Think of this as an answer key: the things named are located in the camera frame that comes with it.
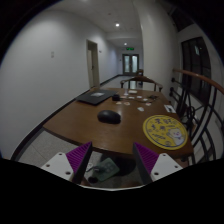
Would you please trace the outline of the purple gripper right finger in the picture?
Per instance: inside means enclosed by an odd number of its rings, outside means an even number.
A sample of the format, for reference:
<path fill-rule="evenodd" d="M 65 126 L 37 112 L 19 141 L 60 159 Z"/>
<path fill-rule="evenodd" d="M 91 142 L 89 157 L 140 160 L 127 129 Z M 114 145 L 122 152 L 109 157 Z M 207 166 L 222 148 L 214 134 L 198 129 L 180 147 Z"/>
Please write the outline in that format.
<path fill-rule="evenodd" d="M 144 185 L 182 169 L 168 154 L 158 154 L 139 144 L 133 144 L 133 154 Z"/>

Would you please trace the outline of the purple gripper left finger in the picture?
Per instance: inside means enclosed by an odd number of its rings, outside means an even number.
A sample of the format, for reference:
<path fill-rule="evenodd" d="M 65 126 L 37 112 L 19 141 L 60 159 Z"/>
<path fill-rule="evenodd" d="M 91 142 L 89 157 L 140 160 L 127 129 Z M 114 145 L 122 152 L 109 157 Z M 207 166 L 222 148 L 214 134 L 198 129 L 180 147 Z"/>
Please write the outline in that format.
<path fill-rule="evenodd" d="M 85 143 L 68 153 L 59 152 L 42 169 L 70 182 L 80 184 L 92 153 L 92 143 Z"/>

